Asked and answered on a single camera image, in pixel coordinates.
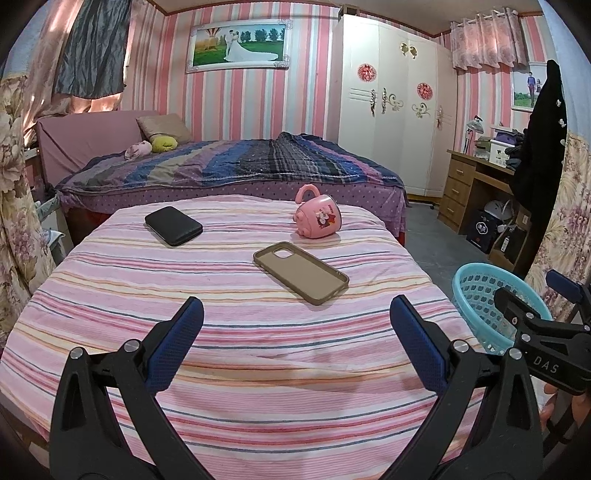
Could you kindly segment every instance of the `cartoon print on mug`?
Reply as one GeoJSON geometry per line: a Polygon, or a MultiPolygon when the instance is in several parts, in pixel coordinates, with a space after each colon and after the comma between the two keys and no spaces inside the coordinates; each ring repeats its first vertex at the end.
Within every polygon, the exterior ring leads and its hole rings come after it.
{"type": "Polygon", "coordinates": [[[328,210],[329,212],[325,209],[320,209],[316,212],[316,220],[318,221],[318,226],[320,228],[326,228],[336,223],[336,215],[332,205],[328,205],[328,210]]]}

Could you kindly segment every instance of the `bed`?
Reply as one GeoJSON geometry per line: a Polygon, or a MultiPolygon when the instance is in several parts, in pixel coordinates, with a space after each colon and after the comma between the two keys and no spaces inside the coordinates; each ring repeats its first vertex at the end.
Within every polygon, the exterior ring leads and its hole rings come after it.
{"type": "MultiPolygon", "coordinates": [[[[0,392],[48,437],[67,353],[112,351],[168,320],[188,296],[204,328],[171,387],[167,417],[219,479],[377,478],[425,419],[421,385],[389,325],[405,294],[451,338],[477,342],[447,297],[367,210],[341,206],[343,228],[316,241],[294,233],[293,202],[219,196],[174,202],[204,232],[169,248],[146,229],[159,205],[120,209],[95,229],[27,304],[0,362],[0,392]],[[291,241],[350,277],[314,307],[253,262],[291,241]]],[[[476,392],[448,456],[461,449],[476,392]]],[[[120,396],[116,415],[132,451],[148,459],[120,396]]]]}
{"type": "Polygon", "coordinates": [[[123,151],[142,140],[136,118],[153,114],[96,112],[39,120],[46,179],[57,186],[74,243],[119,208],[222,194],[291,200],[304,183],[314,183],[339,204],[377,215],[404,244],[404,185],[387,168],[319,137],[286,132],[276,140],[184,144],[125,161],[123,151]]]}

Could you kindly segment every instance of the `black phone case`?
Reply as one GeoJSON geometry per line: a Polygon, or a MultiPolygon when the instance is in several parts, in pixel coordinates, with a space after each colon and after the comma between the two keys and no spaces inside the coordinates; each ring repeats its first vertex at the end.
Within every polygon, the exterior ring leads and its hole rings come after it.
{"type": "Polygon", "coordinates": [[[203,232],[203,225],[174,207],[149,213],[145,223],[171,247],[178,247],[203,232]]]}

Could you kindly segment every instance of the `desk drawer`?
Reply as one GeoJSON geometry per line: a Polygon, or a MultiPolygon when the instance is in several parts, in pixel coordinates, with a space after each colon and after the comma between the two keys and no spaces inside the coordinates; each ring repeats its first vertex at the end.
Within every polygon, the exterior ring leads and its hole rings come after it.
{"type": "Polygon", "coordinates": [[[476,167],[468,163],[457,161],[453,158],[451,162],[449,162],[449,176],[465,183],[466,185],[472,185],[475,171],[476,167]]]}
{"type": "Polygon", "coordinates": [[[443,194],[457,201],[460,205],[467,205],[470,187],[461,181],[448,177],[443,194]]]}
{"type": "Polygon", "coordinates": [[[439,204],[439,212],[449,218],[456,225],[461,225],[464,219],[464,212],[466,207],[460,205],[455,200],[446,197],[445,195],[441,198],[439,204]]]}

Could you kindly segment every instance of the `yellow plush toy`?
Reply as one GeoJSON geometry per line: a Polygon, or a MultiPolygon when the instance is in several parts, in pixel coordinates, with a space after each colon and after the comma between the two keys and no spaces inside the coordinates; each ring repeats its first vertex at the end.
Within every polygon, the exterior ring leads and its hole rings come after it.
{"type": "Polygon", "coordinates": [[[174,137],[168,137],[166,135],[158,135],[152,139],[152,152],[162,153],[169,152],[177,148],[177,141],[174,137]]]}

